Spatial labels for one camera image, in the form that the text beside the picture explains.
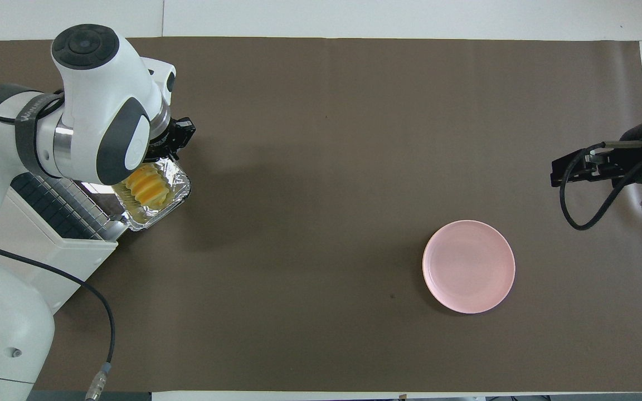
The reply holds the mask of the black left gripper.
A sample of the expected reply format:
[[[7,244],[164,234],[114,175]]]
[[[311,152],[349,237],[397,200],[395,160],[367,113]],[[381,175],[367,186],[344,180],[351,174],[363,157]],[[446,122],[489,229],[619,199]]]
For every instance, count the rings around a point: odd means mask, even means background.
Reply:
[[[178,160],[177,152],[188,145],[194,132],[196,132],[196,126],[191,118],[171,119],[162,133],[150,140],[144,162],[157,162],[161,158]]]

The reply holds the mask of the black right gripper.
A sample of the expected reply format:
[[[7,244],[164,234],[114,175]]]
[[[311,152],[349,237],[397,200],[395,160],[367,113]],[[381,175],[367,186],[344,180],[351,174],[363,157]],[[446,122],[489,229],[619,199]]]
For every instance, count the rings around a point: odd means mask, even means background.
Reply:
[[[627,130],[619,140],[622,142],[639,141],[641,145],[633,148],[616,148],[609,146],[609,142],[604,140],[600,147],[592,149],[588,157],[584,157],[581,162],[577,162],[571,168],[568,182],[609,180],[611,187],[619,186],[620,180],[630,170],[637,167],[639,162],[642,162],[642,125]],[[569,170],[569,165],[581,153],[583,153],[583,148],[551,162],[550,185],[552,188],[560,187],[564,182],[566,171]]]

